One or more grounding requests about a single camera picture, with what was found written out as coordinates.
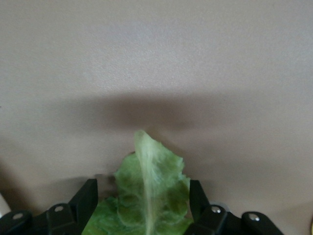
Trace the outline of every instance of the screw head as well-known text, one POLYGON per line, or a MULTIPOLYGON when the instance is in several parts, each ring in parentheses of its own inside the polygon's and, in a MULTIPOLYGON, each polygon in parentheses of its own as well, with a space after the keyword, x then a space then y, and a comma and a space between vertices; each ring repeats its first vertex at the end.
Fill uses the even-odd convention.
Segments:
POLYGON ((258 217, 256 214, 250 213, 249 218, 253 221, 260 221, 260 217, 258 217))
POLYGON ((212 207, 211 207, 211 210, 212 210, 214 213, 217 213, 217 214, 221 213, 221 209, 220 209, 219 207, 217 207, 217 206, 212 206, 212 207))
POLYGON ((12 217, 12 219, 20 219, 22 217, 23 217, 23 213, 17 213, 12 217))
POLYGON ((62 211, 64 208, 62 206, 57 206, 56 208, 54 208, 55 212, 60 212, 62 211))

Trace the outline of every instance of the beige wall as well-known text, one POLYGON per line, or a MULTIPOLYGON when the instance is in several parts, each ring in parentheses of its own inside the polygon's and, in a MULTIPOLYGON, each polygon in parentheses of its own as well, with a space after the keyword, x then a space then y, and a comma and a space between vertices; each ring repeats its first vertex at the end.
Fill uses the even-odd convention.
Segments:
POLYGON ((0 192, 100 193, 146 129, 209 199, 290 235, 313 215, 313 1, 0 1, 0 192))

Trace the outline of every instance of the lettuce leaf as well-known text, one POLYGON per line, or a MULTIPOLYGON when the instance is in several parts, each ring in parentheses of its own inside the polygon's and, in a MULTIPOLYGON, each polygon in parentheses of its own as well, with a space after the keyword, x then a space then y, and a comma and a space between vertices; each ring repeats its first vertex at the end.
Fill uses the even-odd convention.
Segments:
POLYGON ((83 235, 182 235, 192 222, 182 158, 144 131, 134 138, 135 153, 114 174, 118 198, 98 204, 83 235))

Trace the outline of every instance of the black plastic part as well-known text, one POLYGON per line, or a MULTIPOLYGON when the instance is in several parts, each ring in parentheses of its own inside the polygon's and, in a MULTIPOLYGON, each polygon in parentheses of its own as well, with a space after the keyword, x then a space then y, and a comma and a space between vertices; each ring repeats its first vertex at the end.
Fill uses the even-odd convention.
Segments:
POLYGON ((89 179, 68 204, 54 205, 36 217, 29 211, 7 213, 0 219, 0 235, 80 235, 97 204, 97 180, 89 179))
POLYGON ((184 235, 215 235, 213 230, 198 224, 191 224, 184 235))
POLYGON ((84 186, 75 194, 75 196, 73 196, 68 204, 71 207, 79 229, 83 231, 98 204, 97 180, 87 180, 84 186))
POLYGON ((189 204, 194 221, 200 219, 205 208, 210 206, 199 180, 190 181, 189 204))
POLYGON ((1 218, 0 235, 19 233, 31 224, 32 214, 29 211, 12 211, 1 218))
POLYGON ((242 222, 247 226, 247 229, 254 232, 256 235, 283 235, 281 231, 274 225, 274 223, 264 214, 259 212, 245 212, 242 215, 242 222), (249 215, 255 214, 259 220, 252 220, 249 215))
POLYGON ((69 204, 58 204, 47 211, 49 235, 79 235, 69 204))
POLYGON ((246 212, 240 219, 221 206, 210 205, 199 181, 191 180, 189 196, 195 222, 184 235, 283 235, 262 213, 246 212))

